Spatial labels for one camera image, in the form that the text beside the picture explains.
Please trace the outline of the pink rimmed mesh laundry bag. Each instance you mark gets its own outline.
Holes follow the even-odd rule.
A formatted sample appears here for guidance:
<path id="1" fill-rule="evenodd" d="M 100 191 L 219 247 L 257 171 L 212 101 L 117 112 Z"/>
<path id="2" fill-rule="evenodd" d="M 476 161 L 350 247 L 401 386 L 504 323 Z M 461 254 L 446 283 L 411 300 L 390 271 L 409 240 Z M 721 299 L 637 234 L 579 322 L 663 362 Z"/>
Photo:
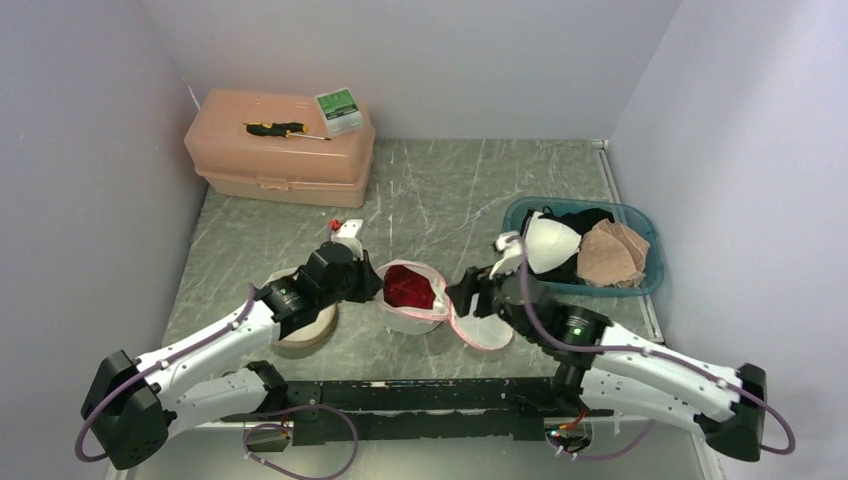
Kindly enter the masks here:
<path id="1" fill-rule="evenodd" d="M 376 269 L 383 283 L 386 271 L 393 265 L 405 265 L 427 277 L 436 293 L 436 300 L 431 310 L 395 308 L 384 301 L 382 288 L 374 301 L 387 329 L 409 335 L 423 335 L 441 325 L 447 325 L 466 345 L 480 351 L 501 350 L 513 340 L 513 330 L 496 315 L 479 318 L 468 314 L 459 317 L 445 292 L 446 280 L 429 265 L 408 260 L 391 261 Z"/>

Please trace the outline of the red and navy bra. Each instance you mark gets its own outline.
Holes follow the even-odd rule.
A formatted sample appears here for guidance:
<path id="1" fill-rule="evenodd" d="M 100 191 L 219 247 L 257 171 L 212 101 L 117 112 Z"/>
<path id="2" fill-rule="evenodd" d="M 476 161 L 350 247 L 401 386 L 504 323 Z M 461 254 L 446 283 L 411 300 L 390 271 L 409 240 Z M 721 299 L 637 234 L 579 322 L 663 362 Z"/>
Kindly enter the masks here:
<path id="1" fill-rule="evenodd" d="M 383 283 L 384 301 L 395 308 L 431 310 L 436 300 L 431 283 L 424 275 L 405 265 L 388 268 Z"/>

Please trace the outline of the beige mesh laundry bag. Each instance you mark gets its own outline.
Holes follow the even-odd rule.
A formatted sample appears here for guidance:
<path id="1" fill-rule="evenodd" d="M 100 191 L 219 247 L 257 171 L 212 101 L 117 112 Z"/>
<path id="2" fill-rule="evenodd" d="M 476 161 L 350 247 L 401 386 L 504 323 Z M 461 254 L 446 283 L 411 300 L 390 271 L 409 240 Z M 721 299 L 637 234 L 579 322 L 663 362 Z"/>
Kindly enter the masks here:
<path id="1" fill-rule="evenodd" d="M 256 291 L 254 299 L 266 310 L 261 320 L 270 343 L 307 347 L 335 325 L 338 302 L 324 299 L 319 288 L 295 268 L 282 275 L 278 272 Z"/>

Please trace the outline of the white bra with black trim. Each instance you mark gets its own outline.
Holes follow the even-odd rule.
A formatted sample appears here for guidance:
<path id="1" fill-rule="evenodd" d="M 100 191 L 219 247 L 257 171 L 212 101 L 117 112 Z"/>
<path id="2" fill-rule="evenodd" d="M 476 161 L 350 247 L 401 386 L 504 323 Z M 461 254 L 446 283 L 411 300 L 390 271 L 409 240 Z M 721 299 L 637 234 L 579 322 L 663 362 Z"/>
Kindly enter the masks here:
<path id="1" fill-rule="evenodd" d="M 582 236 L 555 217 L 528 210 L 521 228 L 529 268 L 535 274 L 553 271 L 579 252 Z"/>

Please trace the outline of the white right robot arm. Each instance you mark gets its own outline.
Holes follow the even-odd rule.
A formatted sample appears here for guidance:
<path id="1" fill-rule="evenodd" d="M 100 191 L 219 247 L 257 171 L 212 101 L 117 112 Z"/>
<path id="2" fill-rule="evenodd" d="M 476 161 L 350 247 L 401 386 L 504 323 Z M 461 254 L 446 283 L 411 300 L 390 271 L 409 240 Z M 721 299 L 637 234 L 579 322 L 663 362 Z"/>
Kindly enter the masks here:
<path id="1" fill-rule="evenodd" d="M 618 410 L 699 434 L 725 456 L 760 459 L 764 370 L 695 360 L 564 302 L 535 279 L 524 295 L 522 280 L 469 268 L 445 292 L 459 315 L 494 315 L 558 362 L 550 391 L 557 411 Z"/>

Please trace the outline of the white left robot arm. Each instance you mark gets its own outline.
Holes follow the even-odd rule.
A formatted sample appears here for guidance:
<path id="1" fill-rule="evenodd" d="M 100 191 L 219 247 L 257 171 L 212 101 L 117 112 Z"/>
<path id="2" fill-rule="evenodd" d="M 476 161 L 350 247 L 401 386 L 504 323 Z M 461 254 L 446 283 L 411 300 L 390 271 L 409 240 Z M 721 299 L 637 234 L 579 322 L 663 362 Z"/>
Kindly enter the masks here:
<path id="1" fill-rule="evenodd" d="M 119 350 L 99 365 L 81 408 L 74 450 L 86 463 L 139 465 L 164 443 L 232 415 L 278 421 L 320 408 L 306 388 L 291 388 L 267 361 L 220 378 L 224 364 L 301 330 L 329 307 L 366 303 L 381 288 L 356 239 L 326 241 L 292 274 L 251 286 L 244 304 L 181 341 L 136 357 Z"/>

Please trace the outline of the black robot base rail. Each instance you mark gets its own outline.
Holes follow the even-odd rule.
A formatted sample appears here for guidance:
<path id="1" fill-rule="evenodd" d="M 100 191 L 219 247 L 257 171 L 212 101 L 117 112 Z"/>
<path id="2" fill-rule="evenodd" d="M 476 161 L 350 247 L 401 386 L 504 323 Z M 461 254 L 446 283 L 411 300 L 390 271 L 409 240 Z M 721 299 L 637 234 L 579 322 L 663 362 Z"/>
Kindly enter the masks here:
<path id="1" fill-rule="evenodd" d="M 346 441 L 509 437 L 540 441 L 546 431 L 585 418 L 609 416 L 556 391 L 546 377 L 389 381 L 292 381 L 256 413 L 229 423 L 285 420 L 297 446 Z"/>

